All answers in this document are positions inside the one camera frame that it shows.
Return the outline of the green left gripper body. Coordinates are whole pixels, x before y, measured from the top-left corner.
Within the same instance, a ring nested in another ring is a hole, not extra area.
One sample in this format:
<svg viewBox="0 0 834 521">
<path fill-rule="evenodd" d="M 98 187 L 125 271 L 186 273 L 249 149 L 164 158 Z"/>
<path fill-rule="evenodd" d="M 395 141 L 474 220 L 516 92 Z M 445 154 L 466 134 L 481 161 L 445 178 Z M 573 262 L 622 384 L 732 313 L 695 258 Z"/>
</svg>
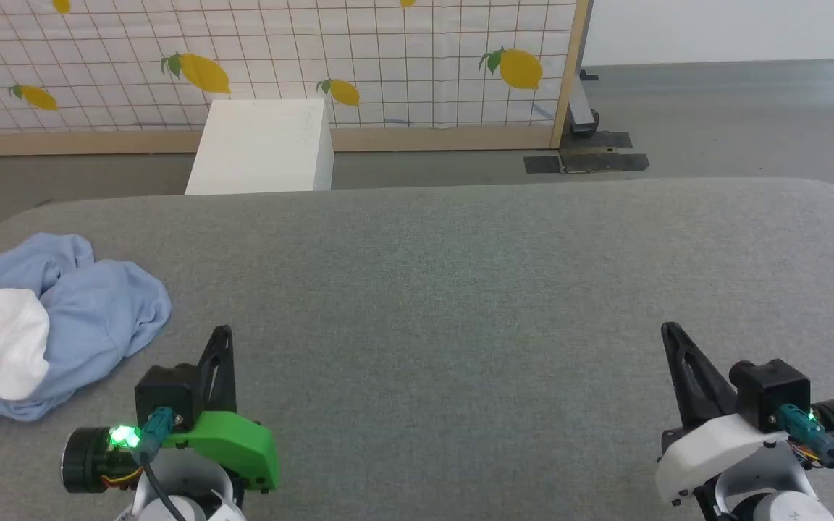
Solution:
<svg viewBox="0 0 834 521">
<path fill-rule="evenodd" d="M 248 489 L 274 491 L 280 485 L 280 459 L 274 435 L 235 412 L 202 412 L 194 428 L 173 432 L 162 448 L 192 449 L 235 473 Z"/>
</svg>

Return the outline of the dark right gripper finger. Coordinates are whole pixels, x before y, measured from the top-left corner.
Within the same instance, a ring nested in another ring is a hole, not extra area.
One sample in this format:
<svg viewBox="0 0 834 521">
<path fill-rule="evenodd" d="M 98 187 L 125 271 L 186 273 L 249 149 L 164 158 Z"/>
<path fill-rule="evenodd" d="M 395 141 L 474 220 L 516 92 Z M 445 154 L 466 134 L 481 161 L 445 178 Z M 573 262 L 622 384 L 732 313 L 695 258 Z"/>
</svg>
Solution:
<svg viewBox="0 0 834 521">
<path fill-rule="evenodd" d="M 680 324 L 663 323 L 661 336 L 682 428 L 698 428 L 715 413 L 715 393 L 707 378 L 709 361 Z"/>
<path fill-rule="evenodd" d="M 715 393 L 715 413 L 711 419 L 729 416 L 736 412 L 737 393 L 727 379 L 719 373 L 711 360 L 706 356 L 709 364 L 707 366 L 707 378 L 709 387 Z"/>
</svg>

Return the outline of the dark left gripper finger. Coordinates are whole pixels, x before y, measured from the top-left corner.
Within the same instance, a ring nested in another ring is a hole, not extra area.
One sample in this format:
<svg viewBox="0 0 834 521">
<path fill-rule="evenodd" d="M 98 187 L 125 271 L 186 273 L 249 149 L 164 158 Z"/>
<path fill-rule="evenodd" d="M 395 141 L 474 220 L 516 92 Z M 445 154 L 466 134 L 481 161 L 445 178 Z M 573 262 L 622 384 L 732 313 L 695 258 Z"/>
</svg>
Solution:
<svg viewBox="0 0 834 521">
<path fill-rule="evenodd" d="M 237 412 L 234 360 L 234 334 L 228 324 L 219 327 L 221 346 L 217 373 L 217 404 L 219 411 Z"/>
<path fill-rule="evenodd" d="M 198 361 L 198 378 L 196 379 L 196 400 L 195 400 L 195 421 L 198 421 L 203 412 L 215 405 L 217 373 L 221 357 L 221 333 L 219 327 L 215 327 L 208 338 L 205 349 Z"/>
</svg>

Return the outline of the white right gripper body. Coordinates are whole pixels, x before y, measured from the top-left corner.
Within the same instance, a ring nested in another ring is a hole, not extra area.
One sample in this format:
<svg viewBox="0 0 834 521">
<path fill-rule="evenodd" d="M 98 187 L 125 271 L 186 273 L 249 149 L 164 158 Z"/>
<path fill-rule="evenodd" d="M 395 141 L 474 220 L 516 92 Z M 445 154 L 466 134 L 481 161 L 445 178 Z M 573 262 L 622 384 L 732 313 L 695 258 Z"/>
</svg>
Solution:
<svg viewBox="0 0 834 521">
<path fill-rule="evenodd" d="M 655 487 L 663 502 L 691 492 L 750 457 L 765 443 L 785 441 L 783 430 L 764 433 L 738 413 L 707 421 L 674 441 L 663 452 L 655 473 Z"/>
</svg>

